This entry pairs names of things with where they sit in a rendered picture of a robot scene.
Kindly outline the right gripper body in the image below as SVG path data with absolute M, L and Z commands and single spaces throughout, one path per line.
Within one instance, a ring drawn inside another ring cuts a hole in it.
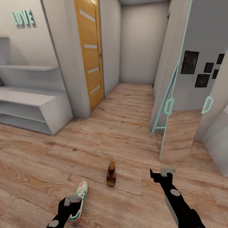
M 160 173 L 153 173 L 153 178 L 155 183 L 160 183 L 161 186 L 164 182 L 170 182 L 172 184 L 172 173 L 167 173 L 167 177 L 162 176 Z

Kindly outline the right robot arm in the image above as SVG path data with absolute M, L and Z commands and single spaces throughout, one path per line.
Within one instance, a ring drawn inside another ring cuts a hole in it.
M 151 178 L 155 183 L 160 183 L 164 190 L 165 202 L 178 226 L 178 228 L 206 228 L 199 215 L 184 201 L 181 193 L 172 184 L 172 173 L 175 168 L 161 168 L 161 173 L 153 173 L 150 169 Z

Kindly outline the sandal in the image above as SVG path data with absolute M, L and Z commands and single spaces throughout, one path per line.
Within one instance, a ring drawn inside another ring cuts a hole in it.
M 113 187 L 115 183 L 116 183 L 115 163 L 114 161 L 111 161 L 108 168 L 108 173 L 107 173 L 107 184 L 110 187 Z

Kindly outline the gym shoe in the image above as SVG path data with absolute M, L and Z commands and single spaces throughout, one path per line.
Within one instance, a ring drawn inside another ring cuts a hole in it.
M 82 202 L 81 202 L 81 207 L 78 210 L 78 212 L 76 213 L 76 215 L 71 214 L 70 215 L 70 223 L 71 225 L 75 226 L 78 225 L 81 221 L 81 217 L 82 217 L 82 207 L 84 205 L 84 198 L 87 195 L 87 190 L 88 190 L 88 184 L 86 181 L 83 181 L 79 187 L 77 188 L 76 191 L 76 196 L 79 196 L 82 198 Z

